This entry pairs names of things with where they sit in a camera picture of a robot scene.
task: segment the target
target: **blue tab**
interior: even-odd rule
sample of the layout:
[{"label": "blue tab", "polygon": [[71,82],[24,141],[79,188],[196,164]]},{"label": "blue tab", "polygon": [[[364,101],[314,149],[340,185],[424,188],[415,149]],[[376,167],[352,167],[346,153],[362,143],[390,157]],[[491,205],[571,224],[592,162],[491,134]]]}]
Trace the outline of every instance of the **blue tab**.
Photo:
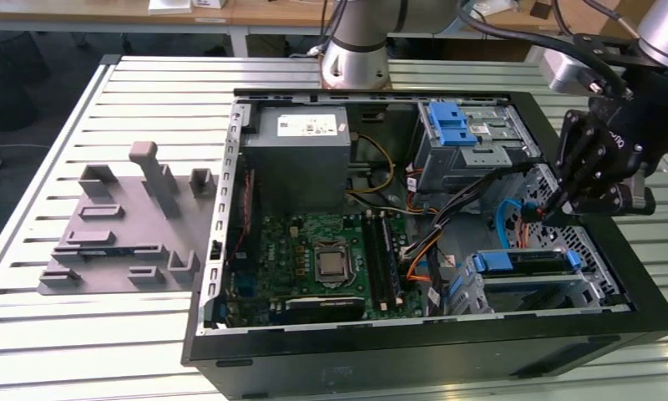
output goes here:
[{"label": "blue tab", "polygon": [[487,252],[482,253],[480,257],[484,259],[490,272],[508,272],[514,270],[507,252]]},{"label": "blue tab", "polygon": [[468,118],[456,103],[431,102],[431,121],[442,136],[444,146],[475,146],[478,137],[468,132]]},{"label": "blue tab", "polygon": [[571,264],[571,270],[575,272],[582,268],[583,262],[582,262],[582,257],[579,257],[579,254],[572,251],[571,249],[566,252],[567,260],[570,261]]},{"label": "blue tab", "polygon": [[448,298],[451,298],[454,296],[454,294],[456,293],[458,288],[460,288],[462,284],[463,284],[463,277],[459,276],[456,282],[454,282],[450,286]]},{"label": "blue tab", "polygon": [[476,270],[479,273],[486,271],[486,265],[483,264],[483,259],[479,255],[472,256],[472,262],[476,265]]}]

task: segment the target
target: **ram slot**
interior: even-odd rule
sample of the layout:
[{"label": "ram slot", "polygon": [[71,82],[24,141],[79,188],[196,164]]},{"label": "ram slot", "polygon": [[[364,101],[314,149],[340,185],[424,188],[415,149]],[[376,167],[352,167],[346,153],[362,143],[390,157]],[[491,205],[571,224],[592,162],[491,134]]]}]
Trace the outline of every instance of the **ram slot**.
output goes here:
[{"label": "ram slot", "polygon": [[370,214],[362,216],[362,236],[367,252],[368,284],[371,287],[371,302],[376,309],[388,310],[387,293],[383,285],[382,262],[379,260],[379,246],[376,240],[375,217]]},{"label": "ram slot", "polygon": [[394,236],[386,216],[364,216],[362,232],[367,249],[367,269],[375,306],[387,311],[403,304],[402,283],[394,252]]},{"label": "ram slot", "polygon": [[391,224],[386,216],[379,217],[379,225],[382,230],[382,262],[387,285],[387,298],[388,306],[399,307],[403,304],[402,300],[402,282],[399,281],[399,266],[396,254],[394,252],[394,232],[391,231]]}]

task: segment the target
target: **chip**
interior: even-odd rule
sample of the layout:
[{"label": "chip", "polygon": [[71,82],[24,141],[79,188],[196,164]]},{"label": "chip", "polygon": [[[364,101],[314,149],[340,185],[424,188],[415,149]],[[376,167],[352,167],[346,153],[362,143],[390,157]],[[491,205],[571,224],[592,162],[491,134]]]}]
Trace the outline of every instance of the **chip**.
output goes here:
[{"label": "chip", "polygon": [[344,253],[343,252],[323,252],[318,255],[318,268],[323,276],[343,276],[344,275]]},{"label": "chip", "polygon": [[314,247],[315,279],[326,287],[338,287],[351,272],[346,241],[322,241]]}]

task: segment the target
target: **slotted aluminum table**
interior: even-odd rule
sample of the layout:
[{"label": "slotted aluminum table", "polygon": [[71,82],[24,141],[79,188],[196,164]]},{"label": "slotted aluminum table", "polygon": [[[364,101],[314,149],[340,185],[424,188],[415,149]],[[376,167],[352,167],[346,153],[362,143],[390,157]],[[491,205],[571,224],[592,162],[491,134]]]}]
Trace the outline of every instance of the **slotted aluminum table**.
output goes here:
[{"label": "slotted aluminum table", "polygon": [[[100,65],[0,236],[0,400],[219,400],[180,366],[189,292],[44,297],[37,278],[83,190],[88,163],[141,174],[128,161],[135,140],[159,143],[173,174],[219,171],[235,88],[318,88],[318,64],[276,58],[124,57]],[[392,62],[398,89],[531,92],[555,128],[582,98],[552,93],[534,64]],[[618,219],[668,300],[668,160],[650,185],[658,213]],[[579,400],[668,399],[668,338],[627,348],[558,378],[472,383],[322,399],[438,400],[458,397]]]}]

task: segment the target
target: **green motherboard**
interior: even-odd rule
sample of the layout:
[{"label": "green motherboard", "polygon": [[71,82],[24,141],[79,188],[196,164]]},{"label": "green motherboard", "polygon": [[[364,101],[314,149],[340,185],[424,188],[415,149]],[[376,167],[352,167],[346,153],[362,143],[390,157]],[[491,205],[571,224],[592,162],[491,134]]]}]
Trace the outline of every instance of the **green motherboard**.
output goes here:
[{"label": "green motherboard", "polygon": [[[304,215],[266,217],[260,228],[256,271],[235,274],[240,296],[235,326],[270,326],[279,300],[306,297],[359,297],[366,302],[362,320],[420,317],[422,296],[403,281],[399,304],[380,307],[372,298],[363,215]],[[402,215],[386,217],[395,254],[408,244]],[[330,273],[347,276],[334,279]]]}]

